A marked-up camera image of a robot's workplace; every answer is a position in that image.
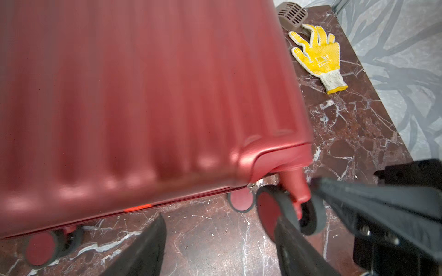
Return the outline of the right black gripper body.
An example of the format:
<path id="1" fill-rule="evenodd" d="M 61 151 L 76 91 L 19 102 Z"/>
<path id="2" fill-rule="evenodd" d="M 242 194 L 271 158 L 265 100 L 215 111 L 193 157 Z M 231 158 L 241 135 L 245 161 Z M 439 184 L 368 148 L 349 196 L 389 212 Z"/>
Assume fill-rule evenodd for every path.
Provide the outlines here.
<path id="1" fill-rule="evenodd" d="M 387 166 L 374 174 L 378 219 L 359 217 L 353 261 L 367 276 L 442 273 L 442 162 Z"/>

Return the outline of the yellow work glove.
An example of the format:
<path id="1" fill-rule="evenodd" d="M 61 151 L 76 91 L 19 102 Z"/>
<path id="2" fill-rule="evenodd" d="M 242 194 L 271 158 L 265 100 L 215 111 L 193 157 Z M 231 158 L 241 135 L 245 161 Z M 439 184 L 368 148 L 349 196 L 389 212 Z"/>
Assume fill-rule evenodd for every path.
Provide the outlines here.
<path id="1" fill-rule="evenodd" d="M 302 28 L 310 32 L 310 40 L 290 31 L 288 36 L 297 45 L 291 49 L 292 56 L 309 74 L 320 79 L 328 94 L 346 90 L 348 85 L 340 72 L 340 44 L 335 35 L 318 25 L 303 24 Z"/>

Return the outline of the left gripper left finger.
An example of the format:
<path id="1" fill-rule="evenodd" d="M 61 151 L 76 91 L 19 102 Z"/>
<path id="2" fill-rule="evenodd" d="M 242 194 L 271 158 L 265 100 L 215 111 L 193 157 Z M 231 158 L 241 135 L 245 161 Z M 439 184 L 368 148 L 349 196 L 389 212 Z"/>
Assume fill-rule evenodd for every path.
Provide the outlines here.
<path id="1" fill-rule="evenodd" d="M 101 274 L 103 276 L 158 276 L 160 275 L 167 237 L 162 215 L 119 255 L 116 261 Z"/>

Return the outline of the red hard-shell suitcase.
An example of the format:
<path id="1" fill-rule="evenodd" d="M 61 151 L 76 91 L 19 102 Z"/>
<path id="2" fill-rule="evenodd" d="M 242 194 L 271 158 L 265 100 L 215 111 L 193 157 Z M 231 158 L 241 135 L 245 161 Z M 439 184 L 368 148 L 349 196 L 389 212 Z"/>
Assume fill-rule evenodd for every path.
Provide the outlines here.
<path id="1" fill-rule="evenodd" d="M 2 1 L 1 238 L 40 269 L 87 221 L 242 195 L 314 232 L 313 131 L 272 1 Z"/>

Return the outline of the brown slotted plastic piece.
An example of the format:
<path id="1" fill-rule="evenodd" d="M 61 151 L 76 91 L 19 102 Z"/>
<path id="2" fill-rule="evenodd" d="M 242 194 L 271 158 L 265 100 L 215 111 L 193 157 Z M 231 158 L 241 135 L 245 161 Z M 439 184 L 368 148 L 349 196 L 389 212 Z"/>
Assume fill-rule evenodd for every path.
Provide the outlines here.
<path id="1" fill-rule="evenodd" d="M 294 2 L 283 2 L 276 7 L 277 16 L 282 28 L 288 32 L 299 32 L 308 17 L 305 8 Z"/>

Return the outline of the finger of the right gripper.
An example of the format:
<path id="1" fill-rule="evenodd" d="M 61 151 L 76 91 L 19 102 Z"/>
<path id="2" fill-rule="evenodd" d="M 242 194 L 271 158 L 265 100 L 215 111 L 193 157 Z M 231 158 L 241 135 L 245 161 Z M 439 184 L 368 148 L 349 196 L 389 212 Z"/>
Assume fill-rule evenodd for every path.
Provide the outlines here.
<path id="1" fill-rule="evenodd" d="M 442 250 L 442 193 L 425 186 L 376 186 L 313 178 L 324 199 L 356 237 L 405 252 Z"/>

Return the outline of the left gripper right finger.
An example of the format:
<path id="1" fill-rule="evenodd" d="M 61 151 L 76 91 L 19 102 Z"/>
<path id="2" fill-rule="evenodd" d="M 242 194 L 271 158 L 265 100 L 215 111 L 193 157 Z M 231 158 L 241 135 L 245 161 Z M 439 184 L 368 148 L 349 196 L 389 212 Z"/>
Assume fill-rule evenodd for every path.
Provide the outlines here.
<path id="1" fill-rule="evenodd" d="M 280 216 L 275 244 L 283 276 L 338 276 L 339 273 L 317 252 L 292 223 Z"/>

